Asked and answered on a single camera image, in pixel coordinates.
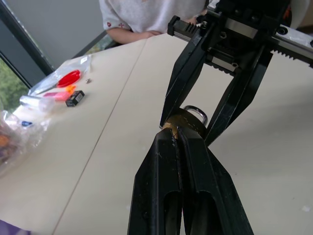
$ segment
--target black small box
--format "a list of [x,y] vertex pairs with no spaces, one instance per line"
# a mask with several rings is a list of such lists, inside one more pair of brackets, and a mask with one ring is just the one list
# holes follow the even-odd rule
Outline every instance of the black small box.
[[67,101],[65,101],[65,103],[68,107],[75,107],[84,96],[85,94],[83,91],[76,91],[67,99]]

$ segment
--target table seam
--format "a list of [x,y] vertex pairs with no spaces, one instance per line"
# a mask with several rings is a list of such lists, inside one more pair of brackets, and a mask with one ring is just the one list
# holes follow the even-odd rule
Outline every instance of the table seam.
[[66,205],[65,205],[65,207],[64,207],[64,209],[63,209],[63,211],[62,211],[62,213],[61,213],[61,215],[60,215],[60,218],[58,219],[58,222],[57,222],[57,224],[55,225],[55,227],[54,227],[54,229],[53,229],[53,231],[52,231],[52,235],[55,234],[55,232],[56,232],[56,230],[57,230],[57,228],[58,228],[58,226],[59,226],[59,224],[60,224],[60,222],[61,222],[61,219],[62,219],[62,217],[63,217],[63,215],[64,215],[64,213],[65,213],[65,211],[66,211],[66,209],[67,209],[67,207],[68,207],[68,205],[69,205],[69,203],[70,203],[70,201],[71,201],[71,199],[72,199],[72,197],[73,197],[73,195],[74,195],[74,193],[75,193],[75,191],[76,191],[76,188],[77,188],[77,186],[78,186],[78,184],[79,184],[79,182],[80,182],[80,180],[81,180],[81,178],[82,178],[82,176],[83,176],[83,174],[84,174],[84,172],[85,172],[85,169],[86,169],[86,167],[87,167],[87,165],[88,165],[88,163],[89,163],[89,161],[90,161],[90,159],[91,159],[91,157],[92,157],[92,155],[93,155],[93,152],[95,151],[95,149],[96,149],[96,147],[97,147],[97,145],[98,145],[98,143],[99,143],[99,140],[100,140],[100,138],[101,138],[101,136],[102,136],[102,134],[103,134],[103,132],[104,132],[104,130],[105,130],[105,128],[106,128],[106,126],[107,126],[107,124],[108,124],[110,118],[111,118],[111,115],[112,115],[112,113],[113,113],[113,111],[114,111],[114,109],[115,109],[115,107],[116,107],[116,105],[117,105],[117,103],[118,103],[118,101],[119,101],[119,99],[120,99],[120,97],[121,97],[121,95],[122,95],[122,93],[123,93],[123,91],[124,91],[124,89],[125,89],[127,83],[128,83],[129,78],[131,77],[131,75],[132,75],[132,73],[133,73],[133,71],[134,71],[134,68],[136,67],[136,65],[137,65],[137,63],[138,63],[138,60],[139,60],[139,58],[140,58],[140,56],[141,56],[141,54],[142,54],[144,48],[146,47],[146,44],[147,44],[147,40],[145,40],[145,43],[144,43],[144,45],[143,45],[143,47],[142,47],[142,49],[141,49],[141,51],[140,51],[140,53],[139,53],[139,55],[138,55],[138,57],[137,57],[137,59],[136,59],[136,62],[134,63],[134,66],[133,66],[133,68],[132,68],[132,70],[131,70],[129,76],[128,76],[128,78],[126,79],[126,82],[125,82],[125,84],[124,84],[124,86],[123,86],[123,88],[122,88],[122,91],[121,91],[121,93],[119,94],[119,96],[118,96],[118,98],[117,98],[117,100],[116,100],[116,102],[115,102],[115,104],[114,104],[114,107],[113,107],[113,109],[112,109],[112,111],[111,111],[111,113],[110,113],[110,115],[109,115],[109,118],[108,118],[108,120],[106,121],[106,123],[105,123],[105,125],[104,125],[104,127],[103,127],[103,129],[102,129],[102,131],[101,131],[101,134],[100,134],[99,138],[97,139],[97,142],[96,142],[96,144],[94,145],[94,148],[93,148],[93,150],[91,151],[91,154],[90,154],[90,156],[89,156],[89,158],[88,158],[88,160],[87,160],[87,162],[86,162],[86,164],[85,164],[85,166],[84,166],[84,169],[83,169],[82,173],[80,174],[80,176],[79,176],[79,178],[78,178],[78,180],[77,180],[77,183],[75,184],[75,187],[74,187],[72,193],[71,193],[70,196],[69,196],[69,199],[68,199],[68,201],[67,201],[67,203],[66,203]]

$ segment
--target table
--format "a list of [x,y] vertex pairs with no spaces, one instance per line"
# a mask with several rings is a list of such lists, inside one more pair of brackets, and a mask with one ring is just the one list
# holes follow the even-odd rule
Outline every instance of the table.
[[[147,40],[56,235],[126,234],[134,175],[155,134],[185,42]],[[231,77],[204,66],[185,105],[212,116]],[[313,230],[313,70],[275,54],[253,103],[210,149],[231,174],[255,234]]]
[[35,154],[0,178],[1,220],[34,234],[53,233],[144,44],[92,56],[90,71],[77,83],[86,93],[80,105],[60,107]]

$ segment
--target wall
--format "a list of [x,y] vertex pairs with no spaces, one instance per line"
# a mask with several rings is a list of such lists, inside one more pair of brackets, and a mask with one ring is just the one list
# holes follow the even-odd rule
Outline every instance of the wall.
[[300,26],[309,26],[309,25],[313,25],[313,0],[311,0],[306,16],[304,17]]
[[54,67],[101,32],[98,0],[5,0]]

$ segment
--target orange object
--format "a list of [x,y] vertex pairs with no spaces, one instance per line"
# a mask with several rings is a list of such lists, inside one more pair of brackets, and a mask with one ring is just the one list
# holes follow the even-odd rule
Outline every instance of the orange object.
[[285,12],[285,14],[284,14],[284,16],[283,16],[283,19],[284,19],[284,20],[289,17],[290,11],[291,11],[291,7],[290,7],[290,5],[289,5],[288,8],[287,8],[287,10],[286,10],[286,12]]
[[0,136],[0,147],[6,147],[9,144],[9,138],[7,136]]
[[74,93],[75,89],[76,89],[75,85],[69,85],[65,88],[66,92],[70,93],[70,95]]

